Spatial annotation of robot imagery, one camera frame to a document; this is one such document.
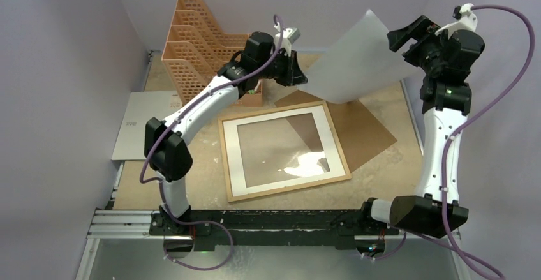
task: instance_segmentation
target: white paper sheet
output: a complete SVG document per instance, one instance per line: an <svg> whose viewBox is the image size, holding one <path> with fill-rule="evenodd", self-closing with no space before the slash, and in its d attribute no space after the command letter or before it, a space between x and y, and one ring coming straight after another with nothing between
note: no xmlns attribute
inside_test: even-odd
<svg viewBox="0 0 541 280"><path fill-rule="evenodd" d="M389 50L388 29L368 10L307 71L307 92L331 103L346 103L419 73L401 51Z"/></svg>

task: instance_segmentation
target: cable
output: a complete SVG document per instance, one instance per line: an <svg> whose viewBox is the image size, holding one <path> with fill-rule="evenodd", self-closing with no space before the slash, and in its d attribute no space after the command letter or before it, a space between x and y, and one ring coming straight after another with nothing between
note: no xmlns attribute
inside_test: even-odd
<svg viewBox="0 0 541 280"><path fill-rule="evenodd" d="M161 141L163 141L163 139L166 137L166 135L169 133L169 131L171 131L177 124L179 124L181 122L181 120L184 118L184 116L189 113L192 109L194 109L199 103L201 103L207 96L211 96L213 95L216 91L219 91L221 89L223 89L224 87L228 87L229 85L236 85L240 82L243 82L245 81L246 79L248 78L251 78L253 76L256 76L258 75L261 71L263 71L265 68L268 67L268 65L276 58L276 56L278 55L279 51L280 51L280 48L282 46L282 41L283 41L283 37L284 37L284 25L283 25L283 21L282 19L280 18L280 16L278 15L274 15L274 24L275 25L279 25L280 26L280 37L279 37L279 40L278 40L278 46L276 47L276 49L274 50L274 52L272 53L272 55L270 56L269 60L267 60L267 62L265 62L263 65L261 65L257 70L249 73L248 75L244 76L244 77L241 77L237 80L233 80L233 81L230 81L230 82L227 82L225 84L222 84L222 85L219 85L213 89L211 89L206 95L201 95L201 97L197 98L194 102L188 104L186 106L186 109L184 109L180 114L179 116L171 123L171 125L169 125L169 127L167 127L164 132L158 137L158 139L156 140L156 142L154 143L154 145L151 147L148 155L147 155L147 158L145 159L145 162L143 164L143 168L141 169L141 174L139 175L139 182L142 183L142 184L145 184L145 183L148 183L150 181L156 181L158 180L159 181L159 194L161 196L161 201L163 202L163 208L165 210L165 212L167 212L167 214L169 215L169 217L177 224L179 225L183 225L183 226L191 226L191 225L201 225L201 224L210 224L210 225L216 225L218 227L220 227L222 230L225 231L225 233L227 234L228 238L229 238L229 241L230 241L230 250L229 250L229 253L227 254L227 257L218 265L216 266L213 266L213 267L196 267L196 266L192 266L192 265L188 265L186 263L183 263L183 262L180 262L178 260L176 260L175 258L172 258L168 253L167 253L167 249L164 247L163 251L165 253L165 257L164 258L167 258L169 259L171 262L174 262L176 264L179 264L179 265L182 265L184 267L187 267L189 269L193 269L193 270L214 270L214 269L218 269L220 267L222 267L225 263L227 263L231 257L233 256L233 237L231 236L231 233L227 230L227 228L225 228L225 226L223 226L222 224L220 223L217 223L215 221L190 221L190 222L184 222L184 221L179 221L172 213L171 213L171 210L169 209L169 206L167 204L167 201L165 200L165 196L164 196L164 193L163 193L163 181L158 178L158 177L153 177L153 178L150 178L150 179L147 179L145 180L144 177L145 177L145 172L147 170L147 166L149 165L150 163L150 160L152 158L152 155L154 154L154 152L156 152L156 149L158 148L158 145L161 143Z"/></svg>
<svg viewBox="0 0 541 280"><path fill-rule="evenodd" d="M231 59L229 59L229 61L235 61L237 59L237 57L242 53L241 50L239 50L238 52L235 52L232 56L231 56Z"/></svg>
<svg viewBox="0 0 541 280"><path fill-rule="evenodd" d="M400 241L400 244L398 244L398 246L396 246L395 249L389 251L388 253L384 254L383 256L379 256L377 258L371 258L371 260L380 261L380 260L387 259L388 257L395 254L397 251L399 251L402 248L402 246L404 246L405 242L406 242L406 232L404 232L404 237L402 238L402 240Z"/></svg>
<svg viewBox="0 0 541 280"><path fill-rule="evenodd" d="M424 234L419 234L419 233L415 233L415 232L410 232L410 231L407 231L408 233L410 234L413 234L413 235L416 235L418 237L420 237L421 239L424 239L424 240L427 240L429 242L432 242L438 246L441 246L441 247L444 247L444 248L447 248L451 251L454 251L454 252L457 252L456 249L454 249L454 247L452 247L451 245L448 245L446 244L444 241L442 240L436 240L436 239L432 239L430 237L427 237L426 235ZM495 274L498 274L498 275L501 275L501 277L503 277L503 274L498 270L496 269L496 267L493 267L492 265L488 264L487 262L485 262L483 259L481 258L478 258L476 256L474 256L473 254L470 254L470 253L467 253L466 251L463 251L464 255L467 256L468 258L478 262L479 264L481 265L484 265L486 266L488 269L490 269L491 271L493 271Z"/></svg>
<svg viewBox="0 0 541 280"><path fill-rule="evenodd" d="M500 93L492 102L490 102L486 107L484 107L479 113L475 114L471 119L467 120L464 124L460 125L455 131L451 133L447 141L445 142L445 146L443 148L443 157L441 159L441 202L446 203L447 202L447 155L449 153L449 149L451 146L452 141L454 140L455 136L457 136L462 130L464 130L469 125L473 124L481 115L485 114L488 110L490 110L495 104L497 104L513 87L520 81L522 76L524 76L524 73L528 69L528 66L530 65L531 58L533 57L533 51L535 49L535 34L533 32L533 26L531 22L528 20L528 18L522 14L521 12L509 8L506 6L499 6L499 5L493 5L493 4L487 4L487 5L480 5L480 6L473 6L471 7L472 10L481 10L481 9L496 9L496 10L503 10L510 12L517 17L519 17L524 24L526 25L526 28L528 29L528 35L530 36L530 47L528 49L528 56L526 57L526 62L524 62L524 65L522 66L522 69L520 70L519 74L515 77L515 79L509 84L509 86L503 90L503 92ZM505 276L495 267L488 264L485 261L482 261L481 259L474 258L472 255L465 253L460 249L457 242L455 241L451 229L449 226L449 221L447 219L447 209L441 210L441 217L443 218L443 227L445 228L445 232L447 233L447 236L449 238L449 242L452 245L452 250L455 251L460 258L471 268L474 272L476 272L481 277L488 279L488 280L496 280L496 279L505 279ZM479 262L481 265L487 267L491 271L493 271L498 277L494 277L482 270L480 270L475 264L470 261L469 258L472 258L473 260Z"/></svg>

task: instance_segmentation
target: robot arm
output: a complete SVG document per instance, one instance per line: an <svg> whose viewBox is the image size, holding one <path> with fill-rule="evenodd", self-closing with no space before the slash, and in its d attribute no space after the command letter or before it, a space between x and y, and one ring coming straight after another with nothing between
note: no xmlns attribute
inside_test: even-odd
<svg viewBox="0 0 541 280"><path fill-rule="evenodd" d="M471 4L455 8L457 22L439 27L425 16L412 25L391 31L389 49L397 51L410 38L417 40L403 56L425 72L420 97L423 100L425 144L420 182L413 196L398 196L392 202L371 198L371 217L397 228L443 237L441 210L448 210L451 230L466 222L468 209L459 206L457 166L461 134L447 156L446 187L442 185L443 148L451 133L468 119L471 89L464 82L470 67L484 49L475 33L477 17ZM441 192L447 192L442 202Z"/></svg>
<svg viewBox="0 0 541 280"><path fill-rule="evenodd" d="M296 28L286 28L282 39L283 48L263 71L238 84L228 85L231 81L240 79L263 66L276 48L275 43L278 42L279 36L280 33L275 37L267 33L252 33L244 50L226 63L202 92L163 121L153 117L146 124L145 156L148 156L160 135L167 128L171 129L151 156L149 164L163 181L163 195L173 216L181 217L189 210L184 177L193 164L188 145L199 130L222 109L253 90L261 78L274 79L283 86L306 83L306 77L297 62L297 53L291 49L300 32Z"/></svg>

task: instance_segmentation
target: picture frame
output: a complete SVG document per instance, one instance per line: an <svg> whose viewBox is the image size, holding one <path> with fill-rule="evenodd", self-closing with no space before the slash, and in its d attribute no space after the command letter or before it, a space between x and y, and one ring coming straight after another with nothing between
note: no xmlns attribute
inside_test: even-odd
<svg viewBox="0 0 541 280"><path fill-rule="evenodd" d="M298 177L279 182L271 182L257 186L246 186L244 165L242 163L241 145L238 126L254 122L265 122L274 119L293 117L301 114L312 114L317 133L323 147L324 157L329 164L329 171L309 177ZM219 135L224 166L226 192L228 202L267 196L296 189L310 188L322 184L351 179L342 146L332 123L326 102L317 101L287 107L272 108L245 114L230 115L219 118Z"/></svg>

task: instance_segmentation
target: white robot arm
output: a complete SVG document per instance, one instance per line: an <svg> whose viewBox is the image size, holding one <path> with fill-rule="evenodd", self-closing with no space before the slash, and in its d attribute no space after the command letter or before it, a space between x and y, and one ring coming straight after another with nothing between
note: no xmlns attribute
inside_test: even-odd
<svg viewBox="0 0 541 280"><path fill-rule="evenodd" d="M412 25L391 31L389 48L397 51L413 38L417 43L403 54L406 62L426 73L420 97L423 100L425 143L420 182L413 196L398 196L393 202L371 198L371 217L397 228L433 237L445 235L441 210L447 209L452 230L466 222L468 209L459 206L457 167L462 134L452 140L447 155L446 183L441 176L443 148L448 137L468 119L471 90L464 82L470 66L484 49L475 33L477 17L471 4L455 8L457 22L439 28L420 17ZM447 202L442 202L442 191Z"/></svg>
<svg viewBox="0 0 541 280"><path fill-rule="evenodd" d="M199 130L201 130L203 126L205 126L211 119L220 113L222 109L235 103L239 99L239 90L237 87L232 85L224 87L215 94L208 94L213 87L226 84L230 81L230 79L227 79L224 76L214 76L212 81L202 92L200 92L188 104L184 105L180 110L166 117L163 124L166 127L171 126L171 124L183 111L189 108L191 104L196 102L198 98L203 97L204 99L189 110L188 113L184 115L184 119L181 120L179 124L176 124L174 128L172 128L172 132L181 134L186 145L189 145L194 136L199 132ZM185 177L168 182L160 171L157 171L157 173L158 177L162 178L164 181L163 194L166 201L169 203L168 206L171 213L175 217L180 217L189 208L188 199L186 198Z"/></svg>

